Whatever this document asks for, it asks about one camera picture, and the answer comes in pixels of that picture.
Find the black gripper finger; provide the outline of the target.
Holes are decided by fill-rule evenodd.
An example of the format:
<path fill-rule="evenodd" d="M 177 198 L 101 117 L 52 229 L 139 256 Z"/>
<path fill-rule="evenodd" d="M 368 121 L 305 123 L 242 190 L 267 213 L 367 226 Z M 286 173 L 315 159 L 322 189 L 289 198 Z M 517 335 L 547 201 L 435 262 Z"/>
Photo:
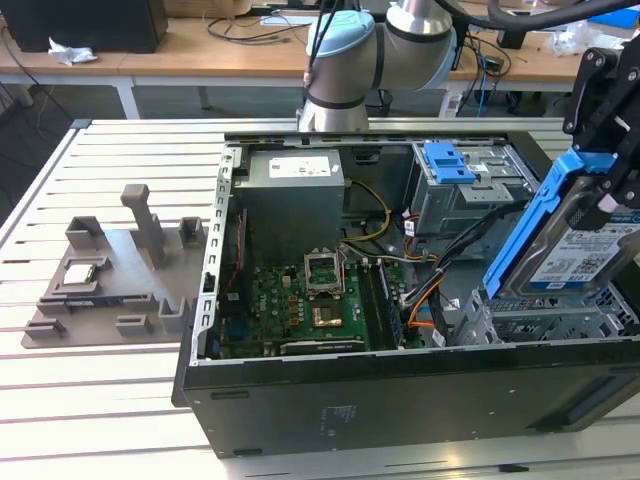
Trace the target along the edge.
<path fill-rule="evenodd" d="M 575 150 L 604 150 L 613 124 L 608 96 L 615 85 L 618 54 L 589 48 L 583 55 L 563 120 Z"/>
<path fill-rule="evenodd" d="M 618 54 L 615 85 L 608 96 L 613 124 L 604 150 L 611 165 L 596 183 L 596 192 L 582 204 L 582 228 L 604 226 L 618 206 L 639 206 L 639 46 L 628 44 Z"/>

